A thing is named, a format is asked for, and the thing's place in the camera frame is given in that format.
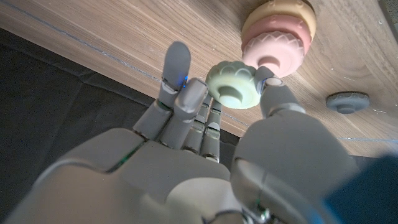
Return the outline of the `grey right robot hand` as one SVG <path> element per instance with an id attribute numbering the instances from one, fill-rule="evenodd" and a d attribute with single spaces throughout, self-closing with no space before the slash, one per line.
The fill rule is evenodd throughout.
<path id="1" fill-rule="evenodd" d="M 174 42 L 159 97 L 49 166 L 7 223 L 337 223 L 329 193 L 358 171 L 268 68 L 188 78 Z M 213 93 L 211 78 L 221 80 Z"/>

